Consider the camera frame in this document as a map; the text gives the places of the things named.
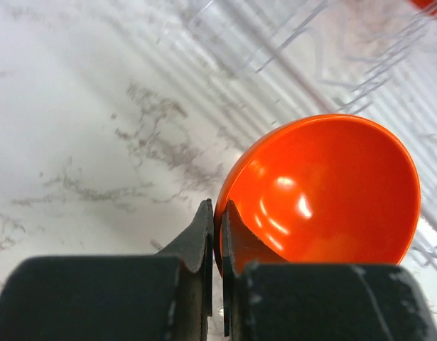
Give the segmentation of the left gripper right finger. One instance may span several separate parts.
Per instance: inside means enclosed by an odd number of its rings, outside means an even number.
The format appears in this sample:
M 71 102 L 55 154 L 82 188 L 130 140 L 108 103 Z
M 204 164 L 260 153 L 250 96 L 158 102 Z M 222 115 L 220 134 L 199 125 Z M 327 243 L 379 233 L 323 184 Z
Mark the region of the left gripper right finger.
M 400 266 L 284 261 L 222 215 L 224 331 L 230 340 L 437 340 L 414 277 Z

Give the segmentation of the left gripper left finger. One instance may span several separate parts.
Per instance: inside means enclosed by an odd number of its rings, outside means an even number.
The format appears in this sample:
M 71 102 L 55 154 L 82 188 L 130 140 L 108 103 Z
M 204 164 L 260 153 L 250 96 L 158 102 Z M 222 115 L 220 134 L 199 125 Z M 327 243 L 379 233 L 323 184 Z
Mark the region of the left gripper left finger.
M 0 293 L 0 340 L 205 340 L 213 208 L 152 255 L 39 256 Z

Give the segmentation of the orange bowl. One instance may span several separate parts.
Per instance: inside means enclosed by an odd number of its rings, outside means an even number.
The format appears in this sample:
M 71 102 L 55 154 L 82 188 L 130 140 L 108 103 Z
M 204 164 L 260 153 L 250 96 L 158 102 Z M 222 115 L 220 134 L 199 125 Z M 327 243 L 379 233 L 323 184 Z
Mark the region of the orange bowl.
M 437 0 L 409 0 L 409 3 L 419 13 L 437 20 Z
M 280 126 L 233 165 L 214 213 L 233 202 L 245 225 L 295 263 L 400 264 L 421 212 L 411 154 L 388 129 L 349 114 L 322 114 Z

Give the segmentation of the clear wire dish rack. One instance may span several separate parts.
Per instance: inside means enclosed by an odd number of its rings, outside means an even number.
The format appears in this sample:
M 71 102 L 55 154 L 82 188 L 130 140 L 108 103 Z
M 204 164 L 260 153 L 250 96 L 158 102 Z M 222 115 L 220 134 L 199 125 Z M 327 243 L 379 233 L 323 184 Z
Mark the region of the clear wire dish rack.
M 166 1 L 161 34 L 277 124 L 336 112 L 396 134 L 421 179 L 410 255 L 437 270 L 437 20 L 409 1 Z

